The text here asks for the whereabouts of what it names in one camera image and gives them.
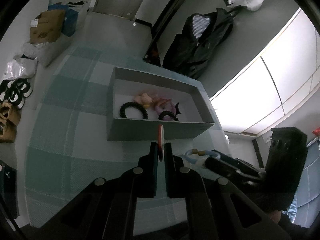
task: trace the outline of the hair tie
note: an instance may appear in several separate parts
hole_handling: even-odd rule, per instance
[[[144,109],[144,107],[142,105],[138,104],[137,102],[126,102],[126,103],[124,103],[120,108],[120,117],[127,118],[127,116],[125,115],[125,110],[128,107],[134,107],[134,108],[140,110],[142,115],[143,115],[143,119],[148,119],[147,111]]]
[[[170,111],[167,111],[167,110],[163,110],[161,107],[160,107],[160,105],[162,105],[162,104],[170,104],[170,106],[171,106],[171,110]],[[173,113],[173,115],[175,116],[176,115],[176,107],[175,107],[175,105],[172,103],[172,101],[171,100],[167,100],[167,99],[161,99],[161,100],[159,100],[157,103],[156,103],[156,105],[155,105],[155,111],[156,111],[156,113],[157,113],[157,115],[159,115],[160,116],[160,114],[162,113],[162,112],[171,112],[171,113]],[[165,121],[171,121],[171,119],[172,118],[170,118],[170,117],[165,117],[164,119],[161,119],[161,120],[165,120]]]
[[[179,122],[177,116],[170,111],[163,111],[161,114],[159,114],[159,120],[162,121],[166,115],[170,116],[174,121]]]

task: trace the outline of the black and white sneaker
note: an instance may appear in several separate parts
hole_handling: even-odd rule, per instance
[[[16,106],[18,109],[21,109],[23,107],[24,98],[22,93],[16,86],[11,85],[10,88],[7,89],[5,98],[10,104]]]
[[[0,103],[2,104],[7,98],[6,98],[6,91],[7,91],[7,85],[8,81],[3,80],[0,84]]]
[[[19,78],[16,80],[9,81],[7,87],[10,88],[12,85],[16,86],[25,98],[30,96],[30,94],[32,93],[31,85],[28,79],[26,78]]]

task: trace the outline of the tan shoe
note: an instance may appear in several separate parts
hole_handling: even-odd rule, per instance
[[[10,103],[4,102],[0,106],[0,118],[9,120],[14,125],[18,125],[21,115],[18,109]]]
[[[0,142],[13,143],[16,139],[17,130],[8,120],[0,118]]]

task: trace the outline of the floor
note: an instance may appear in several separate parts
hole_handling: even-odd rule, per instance
[[[132,22],[98,13],[89,12],[85,26],[73,36],[69,48],[59,55],[49,66],[38,66],[35,77],[31,80],[33,93],[27,98],[17,127],[17,137],[13,144],[0,144],[0,158],[17,169],[17,195],[20,216],[16,219],[22,227],[29,223],[25,200],[25,155],[30,139],[37,106],[53,74],[59,70],[74,49],[85,45],[88,48],[104,50],[115,48],[127,55],[143,57],[151,41],[150,28],[144,25],[132,25]]]

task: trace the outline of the red object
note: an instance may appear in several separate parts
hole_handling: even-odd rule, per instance
[[[162,161],[163,159],[163,145],[164,145],[164,131],[163,131],[163,125],[158,125],[158,155],[159,160]]]
[[[312,133],[313,133],[314,135],[316,135],[316,136],[320,136],[320,127],[318,127],[317,129],[315,129]]]

